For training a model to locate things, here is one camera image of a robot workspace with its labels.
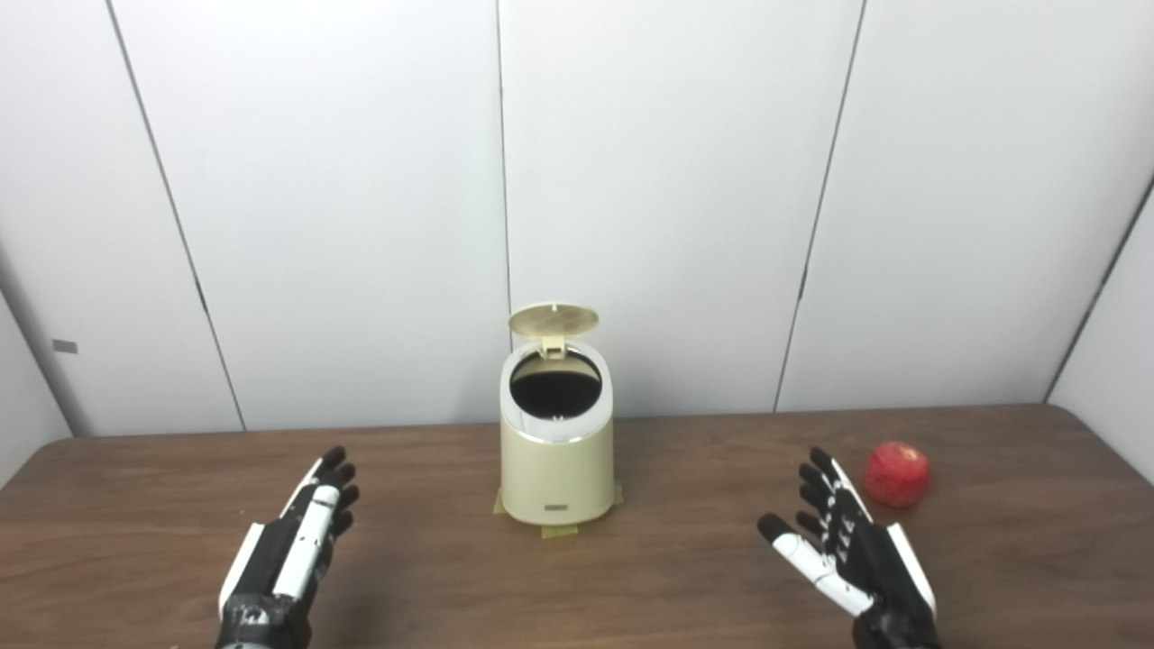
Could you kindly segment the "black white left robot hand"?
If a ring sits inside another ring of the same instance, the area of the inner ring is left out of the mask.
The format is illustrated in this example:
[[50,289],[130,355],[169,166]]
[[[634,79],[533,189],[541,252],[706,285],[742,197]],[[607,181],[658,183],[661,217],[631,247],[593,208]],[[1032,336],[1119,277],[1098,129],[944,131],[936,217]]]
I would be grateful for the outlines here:
[[252,523],[217,600],[217,648],[307,648],[309,616],[335,543],[353,525],[355,467],[335,446],[293,488],[279,515]]

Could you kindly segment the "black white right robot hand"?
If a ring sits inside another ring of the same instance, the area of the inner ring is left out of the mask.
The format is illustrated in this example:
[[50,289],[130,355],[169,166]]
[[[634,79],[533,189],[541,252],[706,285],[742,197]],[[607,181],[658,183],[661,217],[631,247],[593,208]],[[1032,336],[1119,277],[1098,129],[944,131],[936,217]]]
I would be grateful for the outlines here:
[[856,648],[941,648],[937,603],[902,525],[878,525],[839,462],[815,446],[799,467],[809,510],[757,529],[816,591],[852,619]]

